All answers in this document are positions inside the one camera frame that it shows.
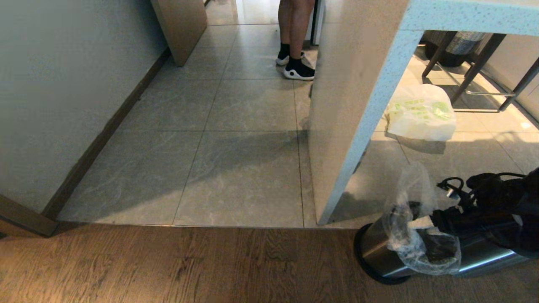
clear plastic bag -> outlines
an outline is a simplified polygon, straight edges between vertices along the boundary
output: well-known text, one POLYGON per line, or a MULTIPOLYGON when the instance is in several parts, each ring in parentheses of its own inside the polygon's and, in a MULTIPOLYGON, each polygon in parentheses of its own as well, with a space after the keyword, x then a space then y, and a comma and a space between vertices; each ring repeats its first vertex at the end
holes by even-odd
POLYGON ((412 163, 403 170, 394 196, 385 205, 382 222, 389 238, 388 249, 417 272, 455 274, 461 260, 458 237, 438 228, 408 228, 409 221, 431 215, 437 208, 429 173, 420 163, 412 163))

stool leg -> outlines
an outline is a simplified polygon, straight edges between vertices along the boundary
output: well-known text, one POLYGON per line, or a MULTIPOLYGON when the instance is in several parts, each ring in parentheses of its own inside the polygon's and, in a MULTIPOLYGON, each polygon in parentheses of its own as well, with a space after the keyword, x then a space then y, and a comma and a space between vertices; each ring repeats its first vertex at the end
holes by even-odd
POLYGON ((431 60, 429 61, 429 64, 427 64, 427 68, 425 68, 425 70, 423 71, 423 74, 421 75, 421 77, 424 78, 431 72, 432 68, 434 67, 436 62, 438 62, 441 55, 444 53, 445 49, 447 48, 449 43, 451 43, 451 41, 453 40, 453 38, 455 37, 456 34, 457 34, 457 32, 455 32, 455 31, 449 31, 449 32, 445 33, 444 38, 442 39, 440 45, 438 45, 438 49, 436 50, 436 52, 432 56, 431 60))
POLYGON ((492 37, 488 40, 487 44, 479 54, 477 58, 477 62, 466 72, 466 76, 464 77, 464 81, 459 86, 457 91, 451 96, 451 104, 455 103, 462 95, 462 93, 466 90, 468 85, 473 81, 475 76, 479 73, 479 71, 483 68, 485 63, 488 61, 488 59, 492 56, 494 51, 497 49, 497 47, 502 43, 503 39, 505 38, 506 34, 504 33, 495 33, 492 35, 492 37))
POLYGON ((530 67, 528 72, 522 77, 520 82, 515 86, 513 92, 514 96, 507 98, 507 100, 500 106, 500 111, 505 111, 505 109, 511 104, 515 99, 522 93, 526 86, 533 80, 533 78, 539 74, 539 58, 535 60, 535 63, 530 67))

tile floor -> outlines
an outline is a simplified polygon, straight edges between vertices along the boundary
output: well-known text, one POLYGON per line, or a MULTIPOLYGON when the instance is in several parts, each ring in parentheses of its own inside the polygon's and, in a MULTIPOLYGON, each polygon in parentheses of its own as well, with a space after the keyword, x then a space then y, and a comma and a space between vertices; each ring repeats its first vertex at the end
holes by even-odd
MULTIPOLYGON (((206 6, 210 25, 279 24, 280 0, 211 0, 206 6)), ((324 22, 338 23, 344 0, 326 0, 324 22)))
MULTIPOLYGON (((170 60, 75 190, 60 219, 115 224, 359 228, 379 217, 410 161, 432 181, 484 171, 527 173, 539 164, 537 123, 503 98, 464 95, 457 132, 425 142, 385 132, 382 118, 331 224, 317 226, 307 128, 312 82, 285 80, 274 58, 276 25, 209 26, 184 67, 170 60)), ((307 49, 316 64, 316 49, 307 49)), ((399 85, 421 79, 421 47, 399 85)), ((451 72, 462 78, 464 68, 451 72)), ((478 77, 477 89, 495 87, 478 77)), ((443 192, 440 201, 449 205, 443 192)))

stainless steel trash can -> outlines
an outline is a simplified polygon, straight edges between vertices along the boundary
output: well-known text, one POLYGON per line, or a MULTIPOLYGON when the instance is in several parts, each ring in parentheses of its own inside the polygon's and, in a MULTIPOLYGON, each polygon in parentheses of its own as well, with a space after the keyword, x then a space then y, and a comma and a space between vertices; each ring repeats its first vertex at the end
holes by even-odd
POLYGON ((388 249, 388 236, 382 219, 362 227, 354 239, 354 254, 361 268, 376 281, 394 285, 405 282, 416 273, 388 249))
POLYGON ((480 276, 533 258, 520 255, 523 252, 519 250, 501 247, 484 235, 461 238, 460 249, 462 259, 459 272, 455 274, 458 277, 480 276))

wooden door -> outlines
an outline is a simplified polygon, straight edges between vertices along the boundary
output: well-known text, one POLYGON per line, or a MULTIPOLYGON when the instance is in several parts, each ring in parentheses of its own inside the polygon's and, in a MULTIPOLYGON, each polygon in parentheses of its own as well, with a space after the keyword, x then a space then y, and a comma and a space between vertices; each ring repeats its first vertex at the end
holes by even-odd
POLYGON ((151 0, 174 62, 183 66, 206 29, 208 18, 200 0, 151 0))

